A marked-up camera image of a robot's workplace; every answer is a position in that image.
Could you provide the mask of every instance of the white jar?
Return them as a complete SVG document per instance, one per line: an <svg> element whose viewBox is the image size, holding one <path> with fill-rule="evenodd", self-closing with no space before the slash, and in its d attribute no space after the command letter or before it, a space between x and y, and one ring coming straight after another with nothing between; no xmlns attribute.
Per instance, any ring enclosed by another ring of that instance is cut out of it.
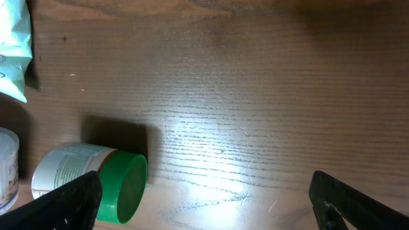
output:
<svg viewBox="0 0 409 230"><path fill-rule="evenodd" d="M8 211L19 196L19 138L0 128L0 215Z"/></svg>

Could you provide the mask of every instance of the green lid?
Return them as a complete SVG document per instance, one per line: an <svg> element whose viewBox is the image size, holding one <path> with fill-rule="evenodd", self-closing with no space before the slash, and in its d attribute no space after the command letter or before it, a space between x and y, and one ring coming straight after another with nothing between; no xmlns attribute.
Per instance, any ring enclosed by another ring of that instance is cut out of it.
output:
<svg viewBox="0 0 409 230"><path fill-rule="evenodd" d="M100 172L102 200L96 219L127 223L142 199L148 174L143 155L118 151Z"/></svg>

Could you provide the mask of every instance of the cylindrical container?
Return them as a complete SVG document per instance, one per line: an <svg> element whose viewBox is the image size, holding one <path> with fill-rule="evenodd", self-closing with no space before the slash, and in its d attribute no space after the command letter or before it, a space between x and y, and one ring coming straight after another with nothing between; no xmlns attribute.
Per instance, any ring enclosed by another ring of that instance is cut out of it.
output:
<svg viewBox="0 0 409 230"><path fill-rule="evenodd" d="M0 215L9 210L19 197L19 138L0 128Z"/></svg>
<svg viewBox="0 0 409 230"><path fill-rule="evenodd" d="M143 195L148 164L143 155L92 144L62 144L46 154L31 182L36 199L89 172L97 171L102 200L96 218L124 224L134 215Z"/></svg>

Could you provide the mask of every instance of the plastic bag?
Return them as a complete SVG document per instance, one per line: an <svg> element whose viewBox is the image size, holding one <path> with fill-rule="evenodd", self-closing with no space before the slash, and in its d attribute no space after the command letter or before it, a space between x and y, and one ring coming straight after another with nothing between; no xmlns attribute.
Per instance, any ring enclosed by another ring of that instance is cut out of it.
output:
<svg viewBox="0 0 409 230"><path fill-rule="evenodd" d="M32 57L25 0L0 0L0 92L27 102L24 72Z"/></svg>

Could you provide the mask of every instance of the wooden table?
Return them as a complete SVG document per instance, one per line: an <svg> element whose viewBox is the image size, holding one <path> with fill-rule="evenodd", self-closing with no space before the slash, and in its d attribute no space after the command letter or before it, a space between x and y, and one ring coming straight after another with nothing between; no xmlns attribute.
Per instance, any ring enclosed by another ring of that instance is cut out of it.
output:
<svg viewBox="0 0 409 230"><path fill-rule="evenodd" d="M409 214L407 5L295 13L271 1L38 0L17 206L69 141L148 156L135 217L95 229L317 229L325 171Z"/></svg>

